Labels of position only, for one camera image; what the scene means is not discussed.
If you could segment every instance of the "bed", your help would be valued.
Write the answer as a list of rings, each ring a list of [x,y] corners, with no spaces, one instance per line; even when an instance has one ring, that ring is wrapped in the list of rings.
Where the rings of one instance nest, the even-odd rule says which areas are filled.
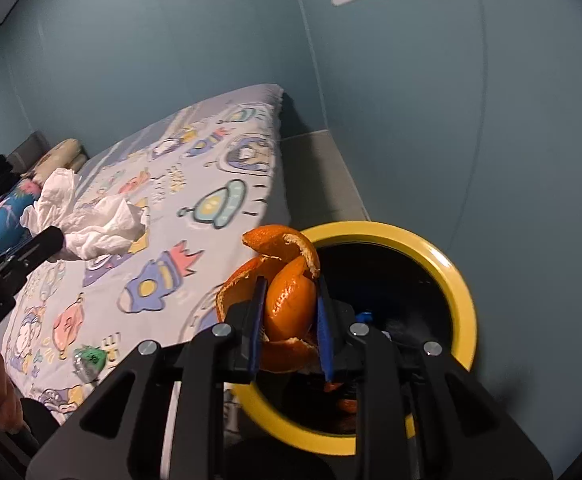
[[[127,254],[45,262],[31,273],[2,338],[24,396],[62,423],[140,341],[183,342],[216,322],[215,293],[250,257],[241,234],[289,221],[281,95],[256,85],[208,99],[82,168],[78,205],[124,193],[143,209],[146,232]]]

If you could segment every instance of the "bed sheet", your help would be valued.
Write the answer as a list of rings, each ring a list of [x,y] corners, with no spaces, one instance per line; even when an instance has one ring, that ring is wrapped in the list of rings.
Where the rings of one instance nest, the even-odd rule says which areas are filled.
[[[140,341],[174,344],[216,322],[215,293],[252,254],[242,233],[288,222],[282,91],[260,87],[256,101],[225,94],[184,108],[83,169],[79,206],[124,193],[147,229],[122,256],[45,262],[18,296],[2,343],[7,371],[59,422],[94,387],[87,360],[104,364],[101,380]]]

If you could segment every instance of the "silver screw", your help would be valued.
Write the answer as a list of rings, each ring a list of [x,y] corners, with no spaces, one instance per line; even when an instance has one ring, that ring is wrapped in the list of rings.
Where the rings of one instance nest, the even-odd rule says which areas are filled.
[[[426,355],[438,356],[442,353],[442,345],[437,341],[427,341],[424,343],[424,352]]]
[[[227,336],[231,333],[231,325],[226,323],[218,323],[217,325],[213,325],[211,332],[213,332],[213,335],[217,337]]]
[[[137,351],[141,355],[151,355],[157,349],[158,349],[158,344],[155,341],[151,340],[151,339],[147,339],[146,341],[142,341],[139,344],[139,346],[137,348]]]
[[[353,323],[348,329],[351,334],[358,336],[365,336],[369,333],[369,326],[364,323]]]

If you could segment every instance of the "trash bin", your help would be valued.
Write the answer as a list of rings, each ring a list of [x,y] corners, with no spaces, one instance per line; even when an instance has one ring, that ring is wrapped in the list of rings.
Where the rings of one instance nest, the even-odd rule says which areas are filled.
[[[304,234],[318,250],[332,298],[389,334],[436,339],[471,368],[474,306],[462,276],[441,251],[409,231],[377,222],[334,222]],[[236,384],[234,392],[247,415],[282,442],[318,454],[352,455],[354,416],[347,422],[323,384],[317,374],[260,372],[254,383]],[[412,436],[410,415],[405,423]]]

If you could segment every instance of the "pink planet cartoon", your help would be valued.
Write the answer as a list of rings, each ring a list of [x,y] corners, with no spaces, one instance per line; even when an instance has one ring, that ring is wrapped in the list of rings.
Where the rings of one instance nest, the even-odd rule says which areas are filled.
[[[60,359],[66,359],[67,347],[78,336],[82,322],[84,321],[84,294],[80,293],[75,303],[69,305],[53,323],[53,343],[60,351]]]

